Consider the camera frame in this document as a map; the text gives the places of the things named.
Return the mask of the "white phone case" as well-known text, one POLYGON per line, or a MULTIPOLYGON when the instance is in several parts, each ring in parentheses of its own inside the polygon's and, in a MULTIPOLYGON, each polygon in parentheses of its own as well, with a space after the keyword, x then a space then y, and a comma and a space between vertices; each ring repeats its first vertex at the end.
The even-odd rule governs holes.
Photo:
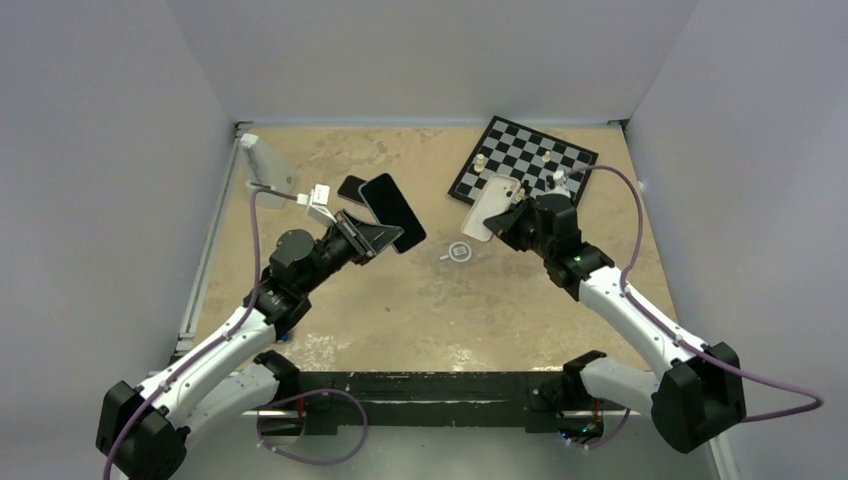
POLYGON ((495 174, 484 184, 462 226, 461 233, 479 242, 488 242, 493 232, 484 225, 490 217, 504 213, 521 189, 518 179, 495 174))

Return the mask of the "phone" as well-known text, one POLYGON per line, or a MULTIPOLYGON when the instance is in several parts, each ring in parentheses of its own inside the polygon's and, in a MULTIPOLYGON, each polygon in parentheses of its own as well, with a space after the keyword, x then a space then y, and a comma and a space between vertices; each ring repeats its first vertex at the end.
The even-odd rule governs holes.
POLYGON ((337 196, 356 205, 365 207, 366 203, 360 193, 360 187, 365 183, 366 181, 360 177, 348 175, 338 187, 337 196))
POLYGON ((427 238, 421 221, 389 173, 366 181, 358 191, 380 224, 403 229, 403 233, 393 242, 393 248, 398 254, 412 250, 427 238))

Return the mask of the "clear phone case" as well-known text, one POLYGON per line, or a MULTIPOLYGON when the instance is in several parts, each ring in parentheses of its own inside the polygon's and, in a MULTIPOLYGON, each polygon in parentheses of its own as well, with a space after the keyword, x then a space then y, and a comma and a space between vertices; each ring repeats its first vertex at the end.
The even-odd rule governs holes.
POLYGON ((439 247, 436 261, 449 267, 468 266, 491 259, 492 248, 488 243, 473 239, 448 242, 439 247))

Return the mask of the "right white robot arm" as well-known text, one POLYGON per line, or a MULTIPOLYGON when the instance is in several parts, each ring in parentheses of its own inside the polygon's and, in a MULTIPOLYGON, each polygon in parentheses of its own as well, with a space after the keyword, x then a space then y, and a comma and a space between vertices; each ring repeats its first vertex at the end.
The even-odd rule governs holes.
POLYGON ((483 220, 516 251, 532 251, 551 281, 607 321, 647 363, 640 371, 603 354, 565 365, 564 399, 576 407, 611 400, 651 419, 663 440, 689 453, 747 416, 737 353, 709 345, 672 322, 635 288, 602 250, 582 238, 572 201, 560 194, 526 198, 483 220))

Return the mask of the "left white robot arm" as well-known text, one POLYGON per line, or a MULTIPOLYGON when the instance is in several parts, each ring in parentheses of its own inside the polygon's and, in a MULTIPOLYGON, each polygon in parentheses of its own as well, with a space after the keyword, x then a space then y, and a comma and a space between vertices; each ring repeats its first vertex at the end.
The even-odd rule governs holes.
POLYGON ((254 407, 284 409, 310 397, 299 369, 271 345, 311 309, 310 294, 348 264, 365 265, 404 233, 341 210, 325 233, 303 229, 277 240, 243 303, 209 337, 159 373, 104 396, 96 447, 104 478, 169 479, 210 427, 254 407))

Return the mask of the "white chess piece left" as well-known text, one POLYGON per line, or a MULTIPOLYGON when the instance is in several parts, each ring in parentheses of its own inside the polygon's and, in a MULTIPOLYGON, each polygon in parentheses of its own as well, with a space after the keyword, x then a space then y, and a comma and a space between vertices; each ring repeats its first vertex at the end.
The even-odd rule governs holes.
POLYGON ((473 163, 473 171, 475 173, 482 173, 485 170, 486 162, 487 158, 483 154, 477 154, 473 163))

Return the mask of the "black white chessboard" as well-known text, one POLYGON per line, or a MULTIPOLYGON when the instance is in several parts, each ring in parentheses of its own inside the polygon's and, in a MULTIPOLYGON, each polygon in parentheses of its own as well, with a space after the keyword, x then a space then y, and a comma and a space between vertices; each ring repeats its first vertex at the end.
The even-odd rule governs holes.
POLYGON ((599 154, 565 140, 494 116, 481 135, 465 164, 448 189, 448 195, 471 205, 484 184, 495 174, 509 176, 532 187, 528 196, 545 192, 545 179, 557 170, 573 170, 594 165, 599 154), (542 156, 551 152, 551 161, 542 156), (473 171, 477 154, 487 158, 482 173, 473 171))

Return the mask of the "white dispenser stand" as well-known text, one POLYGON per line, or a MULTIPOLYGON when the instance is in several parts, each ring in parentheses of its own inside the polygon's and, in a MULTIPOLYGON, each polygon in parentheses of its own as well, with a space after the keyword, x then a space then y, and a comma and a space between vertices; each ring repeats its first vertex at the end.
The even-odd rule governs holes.
POLYGON ((248 196, 260 187, 285 194, 293 192, 295 170, 267 142, 258 135, 245 133, 238 140, 238 148, 247 169, 248 196))

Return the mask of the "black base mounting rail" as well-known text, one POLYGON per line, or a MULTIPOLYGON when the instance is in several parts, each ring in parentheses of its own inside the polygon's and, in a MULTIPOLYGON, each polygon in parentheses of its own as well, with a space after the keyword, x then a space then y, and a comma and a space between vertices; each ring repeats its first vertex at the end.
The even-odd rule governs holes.
POLYGON ((608 402, 561 371, 304 372, 304 400, 273 407, 268 436, 334 435, 342 426, 517 428, 597 438, 608 402))

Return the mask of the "aluminium frame rail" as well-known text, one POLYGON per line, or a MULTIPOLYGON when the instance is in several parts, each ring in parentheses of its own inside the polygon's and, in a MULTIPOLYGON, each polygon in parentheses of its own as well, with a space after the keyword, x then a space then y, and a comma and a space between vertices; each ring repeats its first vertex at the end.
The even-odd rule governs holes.
POLYGON ((174 351, 170 361, 176 361, 192 349, 201 311, 208 288, 209 275, 214 261, 216 248, 219 242, 222 222, 226 216, 226 209, 232 194, 233 185, 236 182, 239 164, 239 139, 241 134, 237 132, 231 145, 230 157, 223 183, 214 204, 213 216, 211 217, 204 245, 201 251, 198 268, 195 272, 194 281, 188 297, 188 303, 184 311, 181 325, 176 337, 174 351))

